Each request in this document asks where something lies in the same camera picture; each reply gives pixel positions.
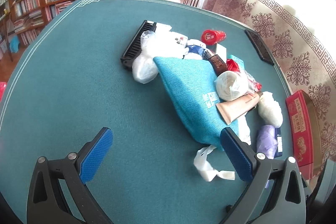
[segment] metal screw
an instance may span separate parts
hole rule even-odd
[[[77,154],[73,152],[68,155],[69,160],[74,160],[76,157],[77,157]]]
[[[289,160],[289,162],[291,162],[291,163],[295,163],[295,159],[293,158],[293,157],[288,157],[288,160]]]
[[[39,162],[39,164],[41,164],[45,161],[45,157],[39,157],[37,161]]]
[[[264,160],[266,156],[263,153],[257,153],[257,158],[260,160]]]

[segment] beige squeeze tube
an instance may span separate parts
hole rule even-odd
[[[233,101],[217,103],[216,107],[222,115],[224,121],[227,124],[230,124],[235,119],[254,107],[259,102],[260,96],[262,94],[263,93],[261,91],[255,94],[249,93]]]

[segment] green tablecloth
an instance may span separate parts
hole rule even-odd
[[[245,183],[238,176],[205,182],[197,173],[193,158],[204,145],[184,128],[160,77],[142,85],[122,68],[119,58],[145,19],[189,39],[224,30],[227,53],[241,58],[280,103],[283,157],[292,154],[282,75],[259,59],[244,26],[168,1],[78,0],[28,47],[0,104],[0,192],[22,221],[37,158],[78,151],[103,126],[112,129],[114,143],[87,185],[115,224],[218,223],[240,196]],[[255,142],[263,121],[256,110],[247,121]],[[233,170],[224,152],[214,151],[209,161]]]

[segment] blue gripper pad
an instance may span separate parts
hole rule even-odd
[[[79,177],[85,184],[95,176],[101,162],[113,143],[113,133],[111,129],[105,128],[100,138],[95,141],[86,157],[80,163]]]
[[[246,156],[243,149],[233,138],[230,131],[231,128],[224,128],[220,133],[220,142],[227,156],[229,157],[233,167],[235,168],[239,178],[250,183],[253,180],[253,164]]]

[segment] red cardboard box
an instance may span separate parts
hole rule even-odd
[[[302,176],[307,180],[320,172],[322,148],[320,128],[314,104],[299,90],[286,99],[292,128],[294,157]]]

